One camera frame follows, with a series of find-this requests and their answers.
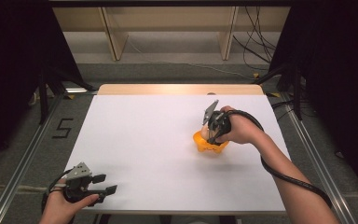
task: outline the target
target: white table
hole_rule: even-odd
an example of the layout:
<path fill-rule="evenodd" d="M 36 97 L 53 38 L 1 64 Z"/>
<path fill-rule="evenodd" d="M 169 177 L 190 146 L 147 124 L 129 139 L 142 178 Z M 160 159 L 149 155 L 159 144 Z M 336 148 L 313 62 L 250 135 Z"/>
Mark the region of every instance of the white table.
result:
<path fill-rule="evenodd" d="M 118 185 L 86 210 L 104 214 L 243 215 L 282 212 L 274 181 L 251 145 L 229 143 L 221 154 L 198 152 L 192 135 L 204 110 L 231 105 L 254 115 L 288 156 L 265 95 L 94 96 L 67 169 L 84 161 Z"/>

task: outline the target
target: gray floor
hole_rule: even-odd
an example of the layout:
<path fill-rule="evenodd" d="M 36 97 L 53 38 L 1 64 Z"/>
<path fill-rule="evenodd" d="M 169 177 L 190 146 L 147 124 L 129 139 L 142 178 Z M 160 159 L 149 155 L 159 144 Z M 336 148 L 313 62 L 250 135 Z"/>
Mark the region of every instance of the gray floor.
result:
<path fill-rule="evenodd" d="M 102 33 L 66 33 L 65 36 L 74 53 L 83 78 L 90 84 L 104 83 L 250 83 L 254 73 L 263 75 L 265 70 L 249 68 L 243 61 L 243 49 L 233 42 L 230 58 L 222 61 L 214 33 L 133 33 L 130 35 L 125 52 L 119 62 L 111 60 L 107 42 Z M 235 34 L 243 43 L 246 34 Z M 273 44 L 279 33 L 265 34 Z M 264 50 L 251 43 L 250 49 L 266 57 Z M 253 54 L 245 53 L 248 64 L 268 68 L 268 64 Z M 263 84 L 265 92 L 277 92 L 274 77 Z M 3 217 L 2 223 L 36 223 L 40 218 L 40 202 L 43 189 L 65 167 L 82 122 L 87 115 L 92 99 L 91 94 L 78 94 L 73 99 L 60 101 L 50 99 L 52 105 L 59 102 L 44 131 L 29 167 L 23 173 L 16 194 Z M 282 97 L 269 97 L 272 104 Z M 358 179 L 345 160 L 337 157 L 338 149 L 311 106 L 303 99 L 302 123 L 321 154 L 328 172 L 337 185 L 339 193 L 358 223 Z M 277 120 L 293 162 L 318 187 L 324 183 L 318 176 L 304 144 L 299 137 L 291 112 L 281 106 L 275 110 Z M 7 140 L 8 148 L 0 151 L 0 196 L 14 174 L 22 155 L 26 153 L 34 134 L 38 131 L 40 119 L 38 104 L 32 105 L 24 115 L 17 131 Z M 64 123 L 71 131 L 67 138 L 57 130 L 62 119 L 73 119 Z M 285 214 L 250 215 L 240 217 L 242 223 L 289 223 Z M 80 213 L 75 223 L 92 223 L 93 214 Z"/>

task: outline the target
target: forearm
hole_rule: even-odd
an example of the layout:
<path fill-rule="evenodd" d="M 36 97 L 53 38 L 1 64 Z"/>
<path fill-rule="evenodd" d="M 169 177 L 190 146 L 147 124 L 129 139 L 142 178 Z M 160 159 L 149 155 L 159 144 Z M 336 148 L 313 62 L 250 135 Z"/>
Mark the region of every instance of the forearm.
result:
<path fill-rule="evenodd" d="M 257 133 L 253 144 L 273 170 L 306 183 L 310 182 L 267 134 Z M 274 181 L 293 223 L 337 223 L 322 197 L 277 177 L 274 177 Z"/>

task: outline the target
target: human arm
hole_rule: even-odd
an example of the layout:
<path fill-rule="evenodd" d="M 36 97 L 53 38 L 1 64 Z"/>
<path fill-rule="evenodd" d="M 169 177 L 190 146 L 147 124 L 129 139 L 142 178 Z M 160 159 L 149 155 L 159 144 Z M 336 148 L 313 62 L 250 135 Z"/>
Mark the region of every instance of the human arm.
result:
<path fill-rule="evenodd" d="M 229 106 L 223 111 L 233 110 Z M 250 143 L 259 151 L 263 160 L 275 171 L 309 183 L 310 181 L 281 152 L 274 141 L 250 120 L 241 115 L 230 115 L 231 131 L 216 141 L 233 141 L 239 144 Z M 303 189 L 273 176 L 283 204 L 292 223 L 338 223 L 333 212 L 318 194 Z"/>
<path fill-rule="evenodd" d="M 94 203 L 98 197 L 98 194 L 92 194 L 77 203 L 69 203 L 63 197 L 61 188 L 56 188 L 48 196 L 48 201 L 39 224 L 66 224 L 76 212 Z"/>

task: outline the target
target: black wire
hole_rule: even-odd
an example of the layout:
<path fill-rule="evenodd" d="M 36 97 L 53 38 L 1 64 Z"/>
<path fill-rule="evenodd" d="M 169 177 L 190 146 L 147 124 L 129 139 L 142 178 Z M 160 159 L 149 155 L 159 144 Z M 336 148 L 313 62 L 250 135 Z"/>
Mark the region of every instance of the black wire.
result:
<path fill-rule="evenodd" d="M 277 121 L 279 121 L 281 118 L 283 118 L 285 115 L 289 114 L 293 110 L 294 109 L 290 109 L 290 110 L 286 111 L 284 114 L 282 114 L 280 117 L 277 118 Z"/>
<path fill-rule="evenodd" d="M 260 59 L 263 60 L 264 62 L 269 63 L 269 61 L 268 61 L 267 59 L 261 57 L 258 53 L 254 52 L 254 51 L 252 51 L 251 49 L 249 49 L 249 48 L 247 48 L 246 46 L 244 46 L 244 45 L 237 39 L 237 37 L 235 37 L 235 35 L 232 36 L 232 37 L 234 37 L 234 39 L 235 39 L 243 48 L 247 49 L 248 51 L 251 51 L 255 56 L 257 56 L 258 58 L 260 58 Z"/>
<path fill-rule="evenodd" d="M 279 106 L 281 105 L 290 105 L 291 103 L 293 103 L 294 100 L 289 100 L 289 101 L 283 101 L 283 102 L 279 102 L 279 103 L 276 103 L 276 104 L 273 104 L 271 105 L 272 109 L 276 109 L 278 108 Z"/>
<path fill-rule="evenodd" d="M 247 46 L 248 46 L 250 40 L 251 40 L 251 38 L 248 38 L 248 40 L 246 41 L 246 44 L 245 44 L 245 45 L 241 44 L 241 45 L 243 46 L 243 54 L 242 54 L 243 61 L 245 62 L 245 64 L 246 64 L 248 67 L 250 67 L 250 68 L 252 68 L 252 69 L 268 71 L 268 69 L 265 69 L 265 68 L 252 67 L 251 65 L 249 65 L 249 64 L 246 62 L 245 52 L 246 52 L 246 50 L 248 49 Z"/>
<path fill-rule="evenodd" d="M 333 204 L 331 203 L 330 198 L 328 197 L 328 195 L 326 193 L 324 193 L 324 191 L 322 191 L 321 189 L 318 189 L 317 187 L 313 186 L 312 184 L 306 183 L 304 181 L 292 178 L 291 176 L 288 175 L 283 175 L 277 171 L 275 171 L 274 169 L 272 169 L 270 166 L 268 166 L 266 164 L 266 162 L 263 160 L 263 158 L 261 158 L 261 163 L 263 164 L 264 169 L 267 170 L 267 172 L 269 172 L 270 174 L 274 175 L 277 178 L 280 178 L 281 180 L 287 181 L 289 183 L 295 184 L 297 186 L 300 186 L 303 189 L 307 189 L 309 191 L 312 191 L 313 193 L 318 194 L 319 196 L 321 196 L 324 201 L 327 203 L 327 205 L 329 207 L 331 207 Z"/>
<path fill-rule="evenodd" d="M 250 37 L 250 39 L 254 40 L 254 39 L 252 38 L 252 36 L 253 36 L 253 33 L 256 32 L 256 34 L 257 34 L 258 37 L 260 38 L 261 44 L 258 43 L 258 42 L 255 41 L 255 40 L 254 40 L 254 42 L 257 43 L 257 44 L 260 44 L 261 46 L 263 46 L 264 51 L 265 51 L 265 53 L 266 53 L 268 59 L 271 60 L 271 59 L 272 59 L 272 55 L 271 55 L 270 52 L 269 52 L 269 46 L 267 46 L 265 42 L 267 42 L 268 44 L 270 44 L 273 48 L 276 48 L 276 47 L 275 47 L 274 45 L 272 45 L 271 43 L 269 43 L 269 42 L 267 41 L 267 39 L 266 39 L 266 38 L 262 35 L 262 33 L 261 33 L 261 25 L 260 25 L 260 19 L 259 19 L 260 7 L 256 7 L 256 21 L 255 21 L 255 22 L 254 22 L 254 20 L 252 19 L 252 17 L 250 16 L 250 13 L 249 13 L 247 7 L 245 7 L 245 10 L 246 10 L 246 13 L 248 14 L 249 20 L 250 20 L 251 23 L 252 23 L 252 26 L 254 27 L 254 29 L 253 29 L 253 31 L 252 31 L 252 33 L 251 33 L 250 35 L 249 35 L 249 33 L 247 33 L 248 36 Z"/>

